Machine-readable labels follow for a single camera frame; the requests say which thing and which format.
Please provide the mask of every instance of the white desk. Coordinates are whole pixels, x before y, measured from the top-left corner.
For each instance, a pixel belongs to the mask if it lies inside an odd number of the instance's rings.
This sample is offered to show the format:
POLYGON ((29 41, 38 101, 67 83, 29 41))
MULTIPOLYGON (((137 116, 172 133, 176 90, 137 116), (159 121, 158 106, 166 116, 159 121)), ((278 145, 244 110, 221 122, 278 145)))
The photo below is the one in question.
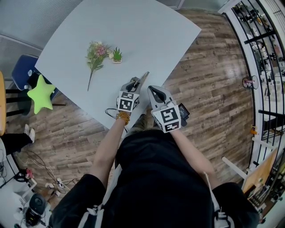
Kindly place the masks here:
POLYGON ((114 119, 106 108, 116 107, 121 86, 132 77, 150 74, 142 87, 140 104, 127 128, 149 104, 147 87, 161 86, 201 29, 155 0, 84 0, 51 37, 36 68, 64 95, 110 128, 114 119), (105 59, 93 74, 86 64, 91 41, 119 47, 122 63, 105 59))

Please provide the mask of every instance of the white shoe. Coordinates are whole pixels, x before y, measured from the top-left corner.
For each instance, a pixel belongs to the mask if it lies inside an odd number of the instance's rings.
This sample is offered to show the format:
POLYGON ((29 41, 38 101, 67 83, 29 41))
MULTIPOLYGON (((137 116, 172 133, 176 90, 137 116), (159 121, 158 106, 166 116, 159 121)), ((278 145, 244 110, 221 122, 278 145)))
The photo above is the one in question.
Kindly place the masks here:
POLYGON ((28 135, 31 139, 31 141, 34 143, 35 142, 35 137, 36 137, 36 132, 35 132, 35 129, 31 129, 31 132, 30 134, 28 135))
POLYGON ((30 128, 29 128, 28 124, 25 124, 24 133, 25 133, 26 135, 29 135, 29 131, 30 131, 30 128))

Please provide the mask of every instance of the orange beaded bracelet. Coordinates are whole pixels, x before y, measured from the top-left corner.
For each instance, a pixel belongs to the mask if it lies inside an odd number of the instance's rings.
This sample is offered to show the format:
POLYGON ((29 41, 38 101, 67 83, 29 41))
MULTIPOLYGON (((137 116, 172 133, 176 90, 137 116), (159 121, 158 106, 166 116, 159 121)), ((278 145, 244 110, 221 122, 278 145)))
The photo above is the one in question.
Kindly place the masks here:
POLYGON ((119 112, 116 116, 116 119, 123 119, 126 122, 126 126, 130 121, 130 116, 126 112, 119 112))

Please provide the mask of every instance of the forearm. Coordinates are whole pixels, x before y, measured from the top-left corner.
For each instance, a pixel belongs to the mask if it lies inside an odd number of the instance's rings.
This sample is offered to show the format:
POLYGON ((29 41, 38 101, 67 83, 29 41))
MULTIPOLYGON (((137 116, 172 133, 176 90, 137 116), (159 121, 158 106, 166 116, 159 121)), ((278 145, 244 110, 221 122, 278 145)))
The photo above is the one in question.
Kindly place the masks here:
POLYGON ((187 139, 187 137, 180 130, 172 131, 171 135, 190 166, 205 181, 206 178, 204 172, 206 172, 209 176, 212 188, 219 186, 221 182, 216 178, 215 170, 211 162, 189 141, 189 139, 187 139))
POLYGON ((90 174, 99 178, 105 187, 107 187, 109 173, 117 154, 124 126, 125 121, 117 119, 105 138, 101 141, 94 155, 90 174))

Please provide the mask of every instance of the wooden floor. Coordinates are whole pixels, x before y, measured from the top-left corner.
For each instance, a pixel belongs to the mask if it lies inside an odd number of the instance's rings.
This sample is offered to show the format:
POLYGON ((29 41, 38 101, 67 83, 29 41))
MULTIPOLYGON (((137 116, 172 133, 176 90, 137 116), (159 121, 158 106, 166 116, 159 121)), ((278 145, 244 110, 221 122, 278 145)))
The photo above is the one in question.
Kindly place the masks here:
MULTIPOLYGON (((183 132, 211 160, 222 181, 237 182, 239 177, 221 158, 226 156, 243 170, 249 162, 252 96, 241 84, 247 76, 242 52, 224 16, 198 10, 179 12, 202 31, 165 87, 190 111, 183 132)), ((36 141, 23 151, 37 153, 62 180, 80 178, 88 172, 107 129, 64 95, 53 102, 65 102, 67 106, 45 109, 38 115, 31 111, 28 116, 10 117, 7 133, 21 133, 28 123, 36 130, 36 141)), ((21 167, 32 168, 38 190, 51 182, 44 168, 30 160, 28 165, 22 163, 28 158, 25 152, 17 153, 16 158, 21 167)))

